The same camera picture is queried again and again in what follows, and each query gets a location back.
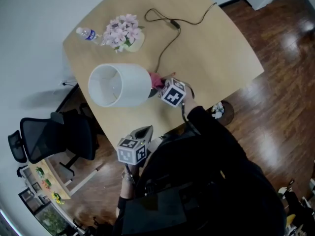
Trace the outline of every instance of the water bottle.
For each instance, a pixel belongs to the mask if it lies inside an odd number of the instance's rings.
[[[78,27],[78,29],[76,30],[77,34],[80,35],[80,37],[82,39],[88,40],[88,41],[92,41],[94,42],[96,45],[101,45],[102,44],[102,37],[98,34],[96,34],[96,32],[90,28],[81,28]]]

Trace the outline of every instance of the black baseboard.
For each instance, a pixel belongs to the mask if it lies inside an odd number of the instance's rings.
[[[56,112],[59,112],[61,108],[65,105],[65,103],[68,101],[68,99],[71,98],[71,96],[74,94],[74,92],[77,91],[79,88],[79,84],[76,84],[73,89],[70,90],[70,92],[67,94],[67,96],[63,99],[62,103],[59,105],[59,107],[56,109]]]
[[[231,0],[231,1],[228,1],[228,2],[224,2],[224,3],[220,4],[219,6],[220,6],[220,8],[223,8],[223,7],[226,7],[228,5],[231,5],[231,4],[239,2],[239,1],[240,0]]]

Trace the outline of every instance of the white lampshade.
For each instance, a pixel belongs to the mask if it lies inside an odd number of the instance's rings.
[[[89,94],[101,107],[134,107],[145,102],[151,77],[137,64],[101,64],[89,78]]]

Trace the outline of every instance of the bottle label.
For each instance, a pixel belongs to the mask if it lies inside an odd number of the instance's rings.
[[[94,31],[94,30],[91,30],[90,36],[88,36],[88,37],[86,38],[86,40],[92,40],[92,39],[94,39],[94,38],[95,38],[95,31]]]

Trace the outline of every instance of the flower bouquet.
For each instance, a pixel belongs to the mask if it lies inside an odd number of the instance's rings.
[[[46,188],[46,189],[50,189],[50,187],[51,187],[51,182],[48,180],[48,179],[45,179],[45,180],[43,180],[42,182],[42,185],[44,185],[44,187]]]
[[[37,172],[37,174],[39,175],[40,178],[44,178],[45,173],[44,173],[44,171],[43,171],[42,168],[37,167],[37,168],[36,168],[36,172]]]
[[[131,52],[140,49],[144,41],[144,34],[141,32],[144,27],[139,26],[136,18],[136,15],[127,14],[111,20],[103,34],[103,45],[111,46],[116,53],[124,49]],[[137,46],[138,49],[131,50],[131,46]]]
[[[56,201],[57,204],[63,205],[64,201],[61,199],[60,195],[56,192],[52,193],[53,199]]]

